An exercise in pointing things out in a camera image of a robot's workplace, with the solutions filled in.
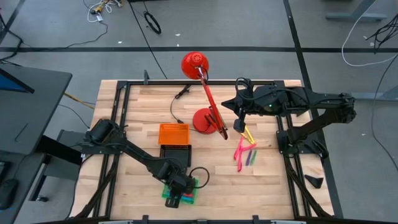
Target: green marker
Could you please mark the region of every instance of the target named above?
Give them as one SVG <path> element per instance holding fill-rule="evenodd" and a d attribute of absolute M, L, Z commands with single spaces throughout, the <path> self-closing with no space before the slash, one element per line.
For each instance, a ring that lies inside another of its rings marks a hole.
<path fill-rule="evenodd" d="M 250 166 L 253 166 L 256 154 L 257 154 L 257 149 L 254 150 L 253 156 L 251 157 Z"/>

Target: orange container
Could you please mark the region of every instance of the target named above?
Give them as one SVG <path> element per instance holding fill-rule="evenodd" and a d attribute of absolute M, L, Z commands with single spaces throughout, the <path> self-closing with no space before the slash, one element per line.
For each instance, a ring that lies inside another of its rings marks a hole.
<path fill-rule="evenodd" d="M 160 124 L 158 144 L 188 145 L 189 124 Z"/>

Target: black basket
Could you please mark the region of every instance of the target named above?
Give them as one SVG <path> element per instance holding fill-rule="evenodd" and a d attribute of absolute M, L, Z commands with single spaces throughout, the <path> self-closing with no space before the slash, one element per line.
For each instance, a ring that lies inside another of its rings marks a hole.
<path fill-rule="evenodd" d="M 183 168 L 191 167 L 192 146 L 161 145 L 160 158 L 174 158 L 180 161 Z"/>

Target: red desk lamp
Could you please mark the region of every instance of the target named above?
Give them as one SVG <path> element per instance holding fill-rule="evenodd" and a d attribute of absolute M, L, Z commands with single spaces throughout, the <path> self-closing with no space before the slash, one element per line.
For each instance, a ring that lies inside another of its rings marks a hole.
<path fill-rule="evenodd" d="M 202 134 L 211 134 L 218 131 L 221 136 L 227 140 L 228 135 L 226 133 L 224 121 L 213 100 L 210 88 L 207 85 L 209 61 L 206 56 L 200 52 L 188 53 L 182 59 L 181 69 L 188 78 L 193 80 L 200 79 L 210 102 L 209 108 L 200 109 L 193 115 L 193 127 Z"/>

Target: gray floor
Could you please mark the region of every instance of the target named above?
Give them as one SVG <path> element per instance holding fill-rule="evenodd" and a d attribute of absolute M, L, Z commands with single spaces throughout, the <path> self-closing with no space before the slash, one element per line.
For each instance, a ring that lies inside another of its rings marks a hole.
<path fill-rule="evenodd" d="M 302 47 L 341 47 L 352 23 L 327 21 L 327 12 L 352 11 L 360 1 L 290 0 Z M 293 47 L 294 43 L 282 1 L 276 0 L 168 0 L 147 2 L 150 12 L 162 26 L 161 36 L 144 27 L 151 46 L 261 46 Z M 7 21 L 17 1 L 0 2 Z M 141 2 L 133 6 L 143 11 Z M 395 0 L 375 3 L 370 12 L 388 15 L 378 24 L 358 24 L 346 47 L 369 48 L 371 35 L 397 13 Z M 94 39 L 104 26 L 86 20 L 81 0 L 26 0 L 11 30 L 33 47 L 64 47 L 74 42 Z M 103 14 L 108 33 L 95 43 L 79 47 L 145 47 L 146 43 L 128 5 L 112 14 Z M 145 20 L 139 17 L 141 24 Z M 13 47 L 16 39 L 7 35 L 0 47 Z M 397 39 L 386 47 L 398 47 Z M 186 52 L 155 52 L 169 78 L 184 78 L 180 60 Z M 302 79 L 295 53 L 289 52 L 204 52 L 210 59 L 211 78 Z M 0 52 L 0 57 L 7 55 Z M 383 60 L 393 54 L 346 54 L 351 63 Z M 338 93 L 374 92 L 387 64 L 354 68 L 347 66 L 339 53 L 305 53 L 305 62 L 315 91 Z M 67 92 L 95 101 L 102 79 L 141 78 L 148 70 L 151 78 L 162 78 L 149 52 L 41 52 L 18 54 L 11 61 L 26 67 L 70 72 Z M 398 85 L 398 63 L 390 68 L 381 91 Z M 90 123 L 92 110 L 64 98 Z M 375 132 L 393 156 L 398 154 L 396 138 L 398 119 L 396 103 L 378 103 L 375 109 Z M 358 117 L 349 125 L 334 124 L 325 128 L 336 186 L 345 218 L 397 221 L 398 173 L 386 153 L 373 139 L 370 130 L 371 103 L 358 101 Z M 61 129 L 84 132 L 86 128 L 69 110 L 59 107 L 46 134 L 57 137 Z M 16 223 L 59 220 L 72 203 L 73 182 L 52 179 L 44 192 L 52 202 L 27 203 Z M 34 212 L 40 210 L 40 217 Z"/>

